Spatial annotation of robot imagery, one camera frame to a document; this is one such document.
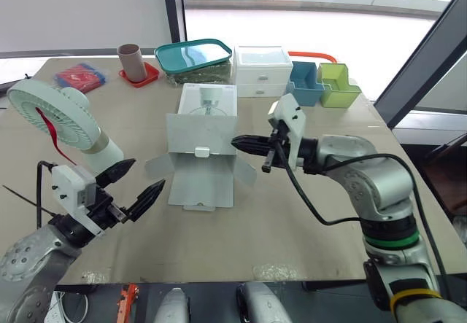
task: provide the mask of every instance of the white fan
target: white fan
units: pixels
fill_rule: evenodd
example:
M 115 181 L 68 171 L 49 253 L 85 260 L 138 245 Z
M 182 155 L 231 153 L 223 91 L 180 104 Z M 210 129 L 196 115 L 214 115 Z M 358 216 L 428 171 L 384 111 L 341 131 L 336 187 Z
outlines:
M 75 88 L 56 90 L 46 83 L 25 79 L 8 90 L 8 99 L 31 124 L 50 134 L 39 113 L 41 111 L 52 123 L 57 138 L 81 149 L 86 162 L 95 172 L 102 172 L 123 160 L 121 149 L 88 112 L 88 98 Z

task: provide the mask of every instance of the blue organizer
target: blue organizer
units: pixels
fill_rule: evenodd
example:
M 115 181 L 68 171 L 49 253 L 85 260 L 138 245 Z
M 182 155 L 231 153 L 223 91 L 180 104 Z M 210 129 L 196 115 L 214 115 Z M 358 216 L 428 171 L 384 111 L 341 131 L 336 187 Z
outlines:
M 292 62 L 286 93 L 292 93 L 301 106 L 314 106 L 324 92 L 323 84 L 316 81 L 317 68 L 315 63 Z

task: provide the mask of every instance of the orange handle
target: orange handle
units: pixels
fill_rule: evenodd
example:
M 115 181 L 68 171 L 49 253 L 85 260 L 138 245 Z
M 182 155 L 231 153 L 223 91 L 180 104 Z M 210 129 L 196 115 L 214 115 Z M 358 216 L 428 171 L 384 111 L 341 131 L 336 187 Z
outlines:
M 332 55 L 326 55 L 325 53 L 290 51 L 289 55 L 295 56 L 295 57 L 323 58 L 323 59 L 327 59 L 328 61 L 331 61 L 332 63 L 337 63 L 337 60 Z

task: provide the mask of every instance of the yellow ring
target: yellow ring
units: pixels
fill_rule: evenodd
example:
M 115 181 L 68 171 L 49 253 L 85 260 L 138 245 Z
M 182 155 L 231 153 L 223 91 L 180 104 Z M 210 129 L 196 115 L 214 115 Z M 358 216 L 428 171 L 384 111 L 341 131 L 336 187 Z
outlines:
M 431 289 L 408 289 L 408 290 L 403 290 L 401 292 L 398 292 L 397 294 L 395 294 L 391 298 L 391 301 L 390 301 L 391 312 L 393 314 L 395 314 L 394 313 L 394 308 L 395 308 L 395 304 L 397 303 L 397 301 L 399 301 L 400 299 L 402 299 L 404 297 L 414 296 L 414 295 L 427 295 L 427 296 L 437 297 L 439 299 L 442 299 L 441 295 L 438 292 L 435 292 L 434 290 L 431 290 Z

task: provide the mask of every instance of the brown cup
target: brown cup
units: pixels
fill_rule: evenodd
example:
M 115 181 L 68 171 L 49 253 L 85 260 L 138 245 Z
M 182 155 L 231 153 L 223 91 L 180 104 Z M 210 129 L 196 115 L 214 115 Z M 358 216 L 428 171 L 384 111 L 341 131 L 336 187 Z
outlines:
M 146 79 L 146 68 L 137 44 L 123 44 L 117 48 L 117 54 L 128 80 L 141 82 Z

